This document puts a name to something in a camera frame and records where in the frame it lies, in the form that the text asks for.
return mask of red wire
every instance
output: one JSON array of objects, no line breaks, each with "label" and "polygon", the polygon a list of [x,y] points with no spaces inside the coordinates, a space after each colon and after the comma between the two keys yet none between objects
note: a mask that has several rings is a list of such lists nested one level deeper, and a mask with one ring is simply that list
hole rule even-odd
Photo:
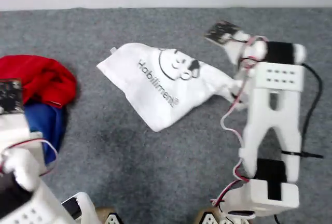
[{"label": "red wire", "polygon": [[218,199],[216,200],[216,203],[214,204],[214,206],[218,206],[219,203],[223,200],[224,196],[226,195],[226,193],[228,192],[228,190],[234,185],[237,184],[238,182],[240,182],[240,180],[236,180],[234,182],[232,182],[232,184],[230,184],[227,188],[225,188],[223,191],[224,193],[221,194]]},{"label": "red wire", "polygon": [[[11,148],[14,148],[16,146],[23,145],[23,144],[26,144],[26,143],[29,143],[33,140],[38,140],[38,139],[42,139],[42,138],[33,138],[33,139],[25,140],[25,141],[13,144],[13,145],[7,147],[7,149],[11,149]],[[0,165],[0,172],[2,172],[2,167],[3,167],[4,163],[5,162],[2,162],[2,164]],[[40,174],[40,176],[44,176],[44,175],[50,173],[53,169],[54,169],[54,166],[52,168],[50,168],[49,170],[45,171],[44,173]]]}]

